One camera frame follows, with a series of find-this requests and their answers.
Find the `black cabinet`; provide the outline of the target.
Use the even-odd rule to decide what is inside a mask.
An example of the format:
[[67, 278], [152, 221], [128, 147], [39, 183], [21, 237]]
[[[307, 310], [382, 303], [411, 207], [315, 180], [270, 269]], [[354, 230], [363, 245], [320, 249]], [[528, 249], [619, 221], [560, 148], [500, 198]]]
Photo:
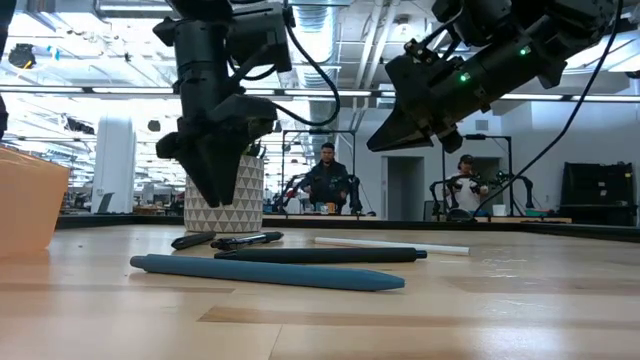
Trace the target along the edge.
[[563, 168], [559, 213], [576, 224], [634, 226], [637, 205], [631, 163], [569, 163]]

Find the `black pen scale print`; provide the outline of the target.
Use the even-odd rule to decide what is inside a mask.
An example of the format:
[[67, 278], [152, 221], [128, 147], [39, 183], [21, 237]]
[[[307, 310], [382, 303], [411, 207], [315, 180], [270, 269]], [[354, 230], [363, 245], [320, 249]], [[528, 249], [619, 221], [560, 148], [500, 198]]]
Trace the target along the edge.
[[274, 248], [219, 252], [215, 259], [278, 264], [402, 263], [426, 259], [416, 248]]

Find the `glossy black clip pen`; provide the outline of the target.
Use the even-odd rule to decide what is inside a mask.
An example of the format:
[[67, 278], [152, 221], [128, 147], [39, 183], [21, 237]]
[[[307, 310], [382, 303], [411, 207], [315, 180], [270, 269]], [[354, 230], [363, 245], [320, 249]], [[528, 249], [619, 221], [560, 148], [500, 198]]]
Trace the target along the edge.
[[262, 232], [243, 237], [220, 238], [212, 241], [210, 247], [222, 251], [238, 250], [251, 245], [267, 244], [279, 241], [283, 236], [284, 234], [282, 232], [274, 231]]

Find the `silver spiral ventilation duct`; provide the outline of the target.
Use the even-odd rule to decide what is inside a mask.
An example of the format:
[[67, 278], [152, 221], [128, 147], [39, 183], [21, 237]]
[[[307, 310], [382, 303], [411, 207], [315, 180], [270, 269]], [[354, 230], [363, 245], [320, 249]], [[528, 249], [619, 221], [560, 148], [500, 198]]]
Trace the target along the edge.
[[307, 59], [297, 50], [293, 50], [296, 65], [297, 86], [307, 90], [328, 90], [328, 98], [317, 98], [309, 101], [309, 120], [314, 123], [326, 122], [334, 116], [331, 123], [324, 125], [327, 129], [336, 129], [338, 123], [338, 107], [329, 79], [333, 86], [337, 85], [339, 70], [337, 61], [337, 26], [338, 10], [328, 6], [299, 6], [292, 7], [296, 26], [293, 32], [307, 54], [322, 69], [323, 78]]

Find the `white pencil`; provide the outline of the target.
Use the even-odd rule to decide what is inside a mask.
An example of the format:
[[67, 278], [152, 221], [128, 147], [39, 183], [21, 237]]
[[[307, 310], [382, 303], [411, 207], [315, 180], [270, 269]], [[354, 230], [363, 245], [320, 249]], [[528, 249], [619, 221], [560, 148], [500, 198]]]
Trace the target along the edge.
[[424, 251], [427, 251], [428, 253], [434, 253], [434, 254], [455, 255], [455, 256], [470, 255], [470, 248], [464, 247], [464, 246], [386, 242], [386, 241], [378, 241], [378, 240], [358, 240], [358, 239], [328, 238], [328, 237], [316, 237], [314, 239], [314, 242], [322, 245], [336, 245], [336, 246], [358, 247], [358, 248], [410, 247], [410, 248], [415, 248], [417, 250], [424, 250]]

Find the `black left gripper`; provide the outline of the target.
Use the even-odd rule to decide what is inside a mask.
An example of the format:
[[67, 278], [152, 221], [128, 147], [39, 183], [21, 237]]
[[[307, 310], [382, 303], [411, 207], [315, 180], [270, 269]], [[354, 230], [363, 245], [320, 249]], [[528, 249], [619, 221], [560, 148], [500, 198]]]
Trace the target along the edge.
[[[248, 145], [272, 131], [275, 104], [266, 98], [233, 94], [213, 108], [177, 120], [177, 130], [156, 144], [159, 158], [178, 160], [207, 205], [230, 205], [240, 160]], [[219, 157], [218, 191], [213, 162]]]

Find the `long light strip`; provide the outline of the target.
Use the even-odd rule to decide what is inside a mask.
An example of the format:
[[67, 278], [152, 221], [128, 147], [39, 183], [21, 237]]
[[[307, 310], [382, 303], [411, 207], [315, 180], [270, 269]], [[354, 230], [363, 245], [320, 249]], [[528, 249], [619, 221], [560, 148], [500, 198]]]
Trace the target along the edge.
[[[113, 96], [173, 96], [172, 88], [164, 87], [75, 87], [75, 86], [25, 86], [25, 85], [0, 85], [2, 93], [27, 93], [27, 94], [54, 94], [54, 95], [113, 95]], [[308, 89], [248, 89], [247, 95], [264, 97], [332, 97], [331, 90]], [[346, 98], [383, 98], [392, 99], [394, 91], [380, 90], [339, 90], [338, 94]], [[501, 97], [503, 101], [556, 101], [577, 102], [578, 95], [556, 94], [506, 94]], [[640, 103], [640, 95], [587, 95], [585, 102], [595, 103]]]

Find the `black ceiling spotlight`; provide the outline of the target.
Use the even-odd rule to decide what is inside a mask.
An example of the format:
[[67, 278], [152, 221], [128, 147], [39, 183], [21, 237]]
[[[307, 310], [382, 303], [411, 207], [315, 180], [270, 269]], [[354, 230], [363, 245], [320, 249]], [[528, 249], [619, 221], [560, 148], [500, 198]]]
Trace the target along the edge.
[[18, 43], [9, 52], [8, 61], [11, 65], [20, 69], [31, 69], [36, 64], [36, 58], [33, 53], [33, 44]]

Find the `blue pen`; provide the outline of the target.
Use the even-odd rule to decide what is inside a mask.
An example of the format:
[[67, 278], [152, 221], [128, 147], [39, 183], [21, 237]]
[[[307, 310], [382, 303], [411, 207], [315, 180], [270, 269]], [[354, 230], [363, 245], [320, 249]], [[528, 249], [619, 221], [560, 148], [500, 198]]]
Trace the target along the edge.
[[401, 277], [382, 272], [322, 266], [219, 260], [205, 257], [137, 255], [132, 267], [149, 273], [353, 291], [405, 287]]

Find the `person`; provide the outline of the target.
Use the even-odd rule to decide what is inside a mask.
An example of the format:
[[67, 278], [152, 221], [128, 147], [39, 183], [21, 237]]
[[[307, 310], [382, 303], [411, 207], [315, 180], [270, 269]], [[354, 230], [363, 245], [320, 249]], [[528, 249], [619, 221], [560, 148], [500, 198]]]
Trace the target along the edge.
[[335, 146], [327, 142], [321, 146], [321, 159], [304, 176], [300, 188], [309, 195], [313, 205], [333, 203], [341, 213], [349, 192], [346, 167], [335, 159]]
[[448, 180], [455, 179], [452, 186], [453, 191], [450, 191], [447, 186], [443, 191], [448, 205], [452, 205], [452, 201], [456, 200], [460, 209], [469, 212], [475, 211], [489, 193], [489, 188], [486, 185], [472, 180], [476, 176], [473, 163], [474, 157], [472, 155], [462, 155], [457, 165], [457, 172], [448, 177]]

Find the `white square column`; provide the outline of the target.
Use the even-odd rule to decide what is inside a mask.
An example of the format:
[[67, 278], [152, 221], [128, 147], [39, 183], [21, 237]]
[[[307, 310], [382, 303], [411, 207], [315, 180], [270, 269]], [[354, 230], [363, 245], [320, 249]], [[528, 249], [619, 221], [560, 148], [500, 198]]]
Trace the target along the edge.
[[92, 213], [132, 212], [136, 140], [130, 116], [111, 114], [100, 118], [92, 181]]

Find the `background wooden table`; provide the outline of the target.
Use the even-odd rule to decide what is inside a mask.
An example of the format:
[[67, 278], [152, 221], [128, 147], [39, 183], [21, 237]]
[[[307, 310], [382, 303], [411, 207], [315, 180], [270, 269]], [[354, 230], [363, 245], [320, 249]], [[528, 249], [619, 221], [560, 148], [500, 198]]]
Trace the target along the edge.
[[264, 214], [263, 221], [379, 221], [377, 216], [360, 215], [321, 215], [321, 214]]
[[554, 223], [554, 224], [572, 224], [571, 218], [554, 218], [554, 217], [476, 217], [478, 223]]

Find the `black metal table frame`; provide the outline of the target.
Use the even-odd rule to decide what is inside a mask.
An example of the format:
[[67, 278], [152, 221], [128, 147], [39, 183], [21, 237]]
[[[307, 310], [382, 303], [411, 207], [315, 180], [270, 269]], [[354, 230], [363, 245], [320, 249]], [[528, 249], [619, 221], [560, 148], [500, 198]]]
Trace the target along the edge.
[[[83, 229], [124, 225], [182, 225], [176, 216], [151, 215], [61, 215], [55, 228]], [[263, 221], [270, 228], [324, 228], [339, 230], [408, 230], [408, 231], [477, 231], [519, 232], [539, 235], [566, 236], [640, 244], [640, 228], [554, 224], [554, 223], [478, 223], [478, 222], [409, 222], [409, 221]]]

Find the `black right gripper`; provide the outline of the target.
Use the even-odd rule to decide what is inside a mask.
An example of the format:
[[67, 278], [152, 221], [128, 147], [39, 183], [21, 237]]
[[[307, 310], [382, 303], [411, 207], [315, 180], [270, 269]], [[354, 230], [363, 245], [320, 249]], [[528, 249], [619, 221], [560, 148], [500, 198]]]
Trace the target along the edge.
[[405, 53], [393, 58], [385, 70], [394, 87], [391, 113], [369, 138], [372, 152], [433, 147], [438, 140], [453, 153], [463, 144], [457, 124], [479, 110], [488, 110], [490, 93], [488, 58], [495, 47], [485, 47], [465, 60], [445, 59], [423, 50], [423, 60]]

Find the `matte black pen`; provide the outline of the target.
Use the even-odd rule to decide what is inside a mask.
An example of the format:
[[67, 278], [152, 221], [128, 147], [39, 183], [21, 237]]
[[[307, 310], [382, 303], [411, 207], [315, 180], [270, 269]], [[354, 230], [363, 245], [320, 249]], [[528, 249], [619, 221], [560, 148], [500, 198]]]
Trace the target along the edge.
[[176, 238], [171, 243], [171, 247], [175, 250], [183, 250], [193, 246], [200, 245], [207, 241], [211, 241], [216, 237], [215, 232], [204, 232], [192, 235], [186, 235]]

